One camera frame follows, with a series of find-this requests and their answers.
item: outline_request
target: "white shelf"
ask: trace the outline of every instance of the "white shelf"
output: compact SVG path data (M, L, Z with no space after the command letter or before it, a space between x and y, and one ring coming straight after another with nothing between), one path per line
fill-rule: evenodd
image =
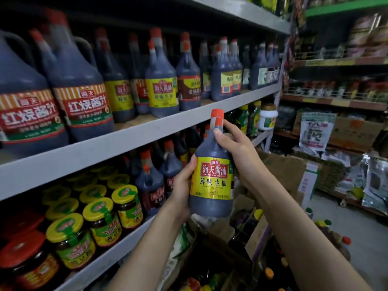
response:
M262 132L259 136L257 136L256 138L254 138L252 140L252 144L253 146L257 146L259 145L261 142L263 142L270 134L271 134L272 130L268 130L268 131L264 131Z
M176 0L191 3L201 9L213 10L246 22L251 22L262 28L279 33L291 34L288 21L252 4L246 0Z
M78 291L86 288L136 246L145 231L151 225L154 217L155 216L146 220L138 229L134 230L119 243L104 252L54 291Z
M201 107L160 119L151 115L138 116L117 124L116 132L2 164L0 200L206 121L214 108L227 112L279 89L280 83L277 83L219 102L202 100Z

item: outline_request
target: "concrete floor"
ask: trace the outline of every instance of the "concrete floor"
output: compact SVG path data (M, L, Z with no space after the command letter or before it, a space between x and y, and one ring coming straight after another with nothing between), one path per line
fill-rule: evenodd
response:
M329 219L333 231L352 239L351 263L372 289L388 291L388 224L360 208L342 208L338 199L323 193L314 193L309 207L314 221Z

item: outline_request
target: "red jar lid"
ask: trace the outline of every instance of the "red jar lid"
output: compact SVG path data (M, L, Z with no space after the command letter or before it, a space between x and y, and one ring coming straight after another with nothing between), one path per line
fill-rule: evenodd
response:
M36 230L44 219L44 215L32 209L24 210L3 223L1 238L7 241L14 240L26 232Z
M0 251L0 268L9 269L22 264L41 249L45 235L31 231L9 242Z

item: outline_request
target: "jug handle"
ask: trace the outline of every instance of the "jug handle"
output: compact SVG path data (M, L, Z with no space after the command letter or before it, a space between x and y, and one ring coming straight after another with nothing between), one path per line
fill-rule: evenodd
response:
M19 45L22 46L24 52L26 53L26 59L28 64L30 64L30 66L36 69L36 63L32 55L30 46L27 44L25 40L23 40L22 37L7 31L0 31L0 34L5 38L15 40L17 43L19 43Z
M93 65L95 68L97 68L96 59L94 58L92 46L90 45L90 43L84 38L77 37L77 36L74 37L74 40L76 43L84 44L86 46L89 54L89 60L90 60L89 63Z

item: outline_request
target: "hand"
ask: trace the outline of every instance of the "hand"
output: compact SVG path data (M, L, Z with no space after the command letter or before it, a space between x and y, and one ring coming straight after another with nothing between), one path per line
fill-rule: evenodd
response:
M197 157L193 155L189 163L175 177L174 188L167 202L171 204L171 209L177 218L183 223L190 216L189 195L191 174L197 166Z
M241 183L251 192L257 190L255 184L258 177L268 171L257 154L250 139L234 124L224 120L224 126L231 132L231 137L224 135L218 128L214 129L214 136L222 148L233 156Z

